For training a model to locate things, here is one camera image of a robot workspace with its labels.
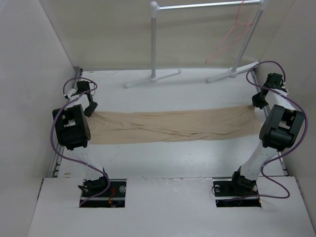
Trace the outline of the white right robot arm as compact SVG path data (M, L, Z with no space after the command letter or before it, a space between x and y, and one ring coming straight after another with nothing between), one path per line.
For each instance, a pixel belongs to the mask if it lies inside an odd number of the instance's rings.
M229 183L232 194L238 196L246 189L252 189L263 164L294 145L306 115L292 106L287 95L282 75L271 73L260 92L252 97L254 107L263 109L268 106L270 112L260 130L260 142L256 150L233 174Z

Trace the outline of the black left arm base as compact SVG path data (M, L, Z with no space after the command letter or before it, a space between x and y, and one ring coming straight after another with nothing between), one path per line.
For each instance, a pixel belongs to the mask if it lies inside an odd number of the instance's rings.
M100 177L96 180L84 180L78 185L81 190L79 207L81 208L124 208L126 197L126 179Z

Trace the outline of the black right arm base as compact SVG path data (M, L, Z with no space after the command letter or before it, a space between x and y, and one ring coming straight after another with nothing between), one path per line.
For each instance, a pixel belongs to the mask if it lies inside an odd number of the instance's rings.
M261 207L256 180L235 171L231 179L214 179L212 194L216 207Z

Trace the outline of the pink wire hanger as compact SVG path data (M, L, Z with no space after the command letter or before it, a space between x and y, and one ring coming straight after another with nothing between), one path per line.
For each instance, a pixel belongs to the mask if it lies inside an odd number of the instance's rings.
M250 21L241 22L239 20L240 14L241 14L241 9L244 5L244 2L245 1L243 0L238 7L238 12L237 12L233 26L229 29L229 31L226 33L226 35L217 44L216 48L207 57L207 59L205 61L206 64L210 64L212 61L219 58L230 47L235 45L240 39L243 38L244 35L246 35L250 31L250 29L253 25L253 22L250 22Z

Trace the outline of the beige trousers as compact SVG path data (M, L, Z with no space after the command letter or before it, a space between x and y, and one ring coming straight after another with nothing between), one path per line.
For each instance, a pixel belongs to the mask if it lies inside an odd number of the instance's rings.
M251 105L210 110L118 113L87 118L98 145L226 140L257 134L261 123Z

